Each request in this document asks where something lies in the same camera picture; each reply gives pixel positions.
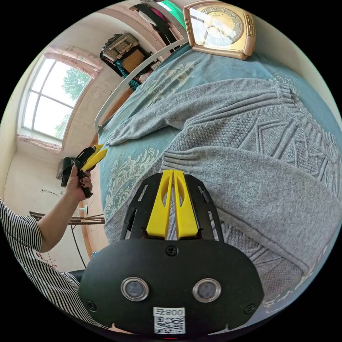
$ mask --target clock face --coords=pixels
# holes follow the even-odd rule
[[[223,6],[190,8],[195,44],[217,49],[230,49],[244,32],[240,16]]]

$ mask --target striped shirt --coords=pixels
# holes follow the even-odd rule
[[[79,282],[70,273],[59,272],[47,263],[38,252],[42,235],[36,220],[16,215],[0,199],[0,219],[8,243],[22,269],[37,289],[54,305],[68,314],[96,325],[77,294]]]

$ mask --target window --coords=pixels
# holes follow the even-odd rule
[[[29,88],[22,127],[63,140],[71,113],[89,81],[85,73],[45,59]]]

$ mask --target cable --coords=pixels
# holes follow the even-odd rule
[[[76,248],[77,248],[77,251],[78,251],[78,254],[83,262],[83,265],[84,265],[84,268],[86,268],[86,264],[84,263],[84,260],[82,258],[82,255],[81,255],[81,252],[79,251],[79,248],[78,248],[78,244],[76,242],[76,237],[75,237],[75,234],[74,234],[74,228],[72,227],[72,224],[71,224],[71,233],[72,233],[72,236],[74,237],[74,241],[75,241],[75,245],[76,245]]]
[[[61,191],[60,193],[54,193],[54,192],[51,192],[51,191],[49,191],[49,190],[41,189],[40,192],[49,192],[49,193],[51,193],[51,194],[53,194],[53,195],[56,195],[56,196],[58,196],[58,195],[63,195],[63,191]]]

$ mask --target bed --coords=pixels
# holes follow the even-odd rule
[[[181,45],[181,47],[164,60],[116,114],[100,127],[101,117],[123,86],[116,90],[116,95],[112,94],[95,122],[100,144],[104,144],[121,123],[160,99],[210,82],[225,79],[257,78],[289,85],[291,91],[303,104],[303,110],[308,110],[312,114],[322,129],[330,133],[338,149],[342,151],[341,124],[327,105],[326,102],[329,101],[327,99],[324,101],[303,77],[289,67],[270,58],[264,49],[258,49],[258,45],[251,58],[247,61],[240,61],[192,51],[186,39],[174,44],[175,46]],[[178,133],[178,130],[168,126],[143,138],[128,140],[121,145],[108,147],[105,162],[100,163],[102,206],[106,220],[125,202],[132,188]],[[319,272],[337,235],[338,229],[310,274],[303,277],[292,288],[278,294],[274,299],[264,302],[246,325],[267,318],[296,299]]]

